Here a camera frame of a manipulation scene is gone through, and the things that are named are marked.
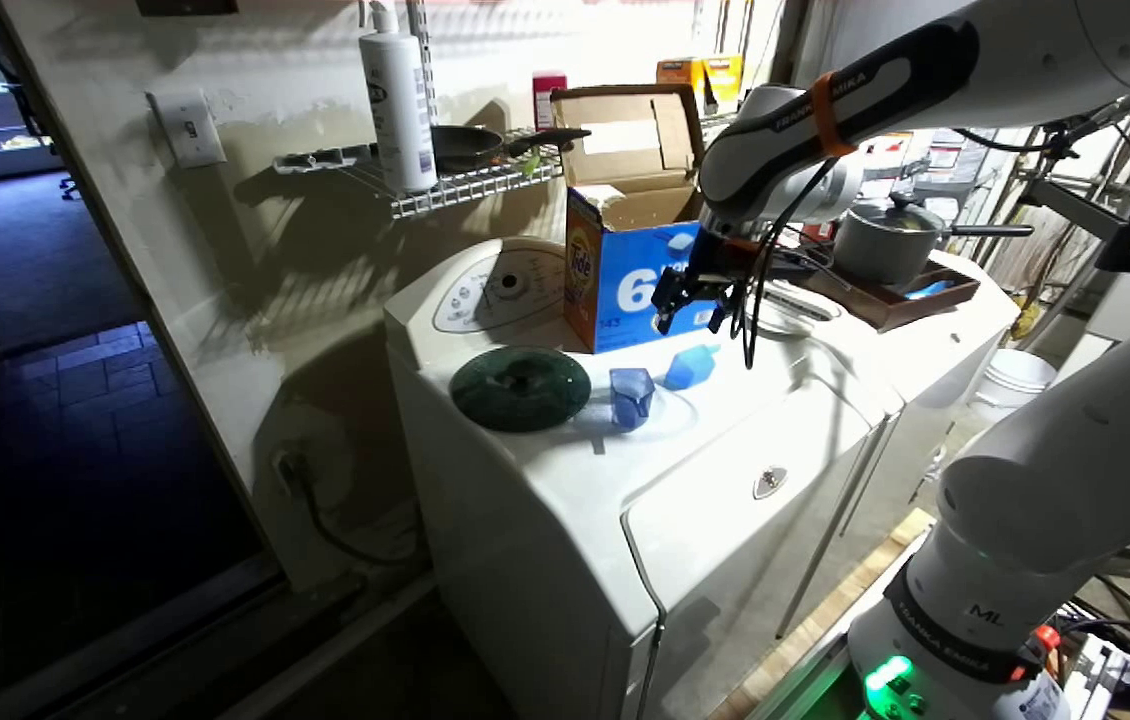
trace yellow box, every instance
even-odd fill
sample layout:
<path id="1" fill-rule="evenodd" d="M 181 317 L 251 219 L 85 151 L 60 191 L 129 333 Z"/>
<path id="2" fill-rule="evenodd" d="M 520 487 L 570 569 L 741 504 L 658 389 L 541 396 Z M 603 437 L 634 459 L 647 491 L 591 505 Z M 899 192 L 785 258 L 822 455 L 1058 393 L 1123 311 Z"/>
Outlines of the yellow box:
<path id="1" fill-rule="evenodd" d="M 698 113 L 712 115 L 733 113 L 739 96 L 744 94 L 744 57 L 707 55 L 703 58 L 671 58 L 658 61 L 657 83 L 683 83 L 694 88 Z M 716 113 L 707 109 L 706 87 L 711 85 L 716 99 Z"/>

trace frying pan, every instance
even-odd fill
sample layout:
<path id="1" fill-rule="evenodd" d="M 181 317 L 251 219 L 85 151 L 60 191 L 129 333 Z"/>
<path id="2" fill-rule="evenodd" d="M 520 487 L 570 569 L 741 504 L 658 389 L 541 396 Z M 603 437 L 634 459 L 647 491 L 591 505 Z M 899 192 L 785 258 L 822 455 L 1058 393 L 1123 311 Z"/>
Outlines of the frying pan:
<path id="1" fill-rule="evenodd" d="M 436 154 L 436 168 L 445 173 L 466 173 L 487 167 L 501 156 L 515 158 L 539 145 L 570 145 L 588 137 L 592 131 L 577 128 L 554 128 L 534 135 L 502 141 L 502 136 L 484 128 L 464 125 L 433 125 L 432 151 Z"/>

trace dark green round lid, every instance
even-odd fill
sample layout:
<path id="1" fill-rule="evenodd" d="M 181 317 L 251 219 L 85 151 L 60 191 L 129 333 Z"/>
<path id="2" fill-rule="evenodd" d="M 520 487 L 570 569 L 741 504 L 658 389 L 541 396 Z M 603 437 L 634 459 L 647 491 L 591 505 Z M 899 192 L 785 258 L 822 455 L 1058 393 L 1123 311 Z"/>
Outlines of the dark green round lid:
<path id="1" fill-rule="evenodd" d="M 450 379 L 450 397 L 469 420 L 504 433 L 555 428 L 592 394 L 576 359 L 542 347 L 499 347 L 469 359 Z"/>

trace light switch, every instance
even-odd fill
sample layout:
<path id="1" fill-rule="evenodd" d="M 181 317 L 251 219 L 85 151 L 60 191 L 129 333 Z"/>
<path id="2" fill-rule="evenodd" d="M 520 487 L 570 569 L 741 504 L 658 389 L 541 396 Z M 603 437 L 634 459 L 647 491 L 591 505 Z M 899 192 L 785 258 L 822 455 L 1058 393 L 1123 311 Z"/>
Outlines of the light switch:
<path id="1" fill-rule="evenodd" d="M 200 90 L 149 92 L 148 101 L 160 118 L 169 150 L 181 168 L 200 168 L 203 165 L 226 163 L 218 129 L 209 115 L 209 104 Z"/>

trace cooking pot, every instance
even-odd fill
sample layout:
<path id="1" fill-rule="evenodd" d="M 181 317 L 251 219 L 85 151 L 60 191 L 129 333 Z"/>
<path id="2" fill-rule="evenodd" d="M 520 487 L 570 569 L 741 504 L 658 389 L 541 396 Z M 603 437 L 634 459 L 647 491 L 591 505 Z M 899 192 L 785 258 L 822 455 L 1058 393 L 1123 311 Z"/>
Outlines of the cooking pot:
<path id="1" fill-rule="evenodd" d="M 866 281 L 904 284 L 916 279 L 937 243 L 954 234 L 1026 237 L 1032 225 L 953 225 L 911 197 L 859 202 L 845 212 L 833 249 L 835 269 Z"/>

